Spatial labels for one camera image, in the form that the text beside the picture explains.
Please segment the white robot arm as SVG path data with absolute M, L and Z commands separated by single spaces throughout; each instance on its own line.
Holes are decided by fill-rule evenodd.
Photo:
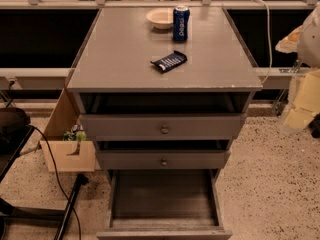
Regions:
M 303 24 L 280 40 L 275 49 L 282 53 L 296 52 L 298 60 L 310 67 L 320 67 L 320 6 Z

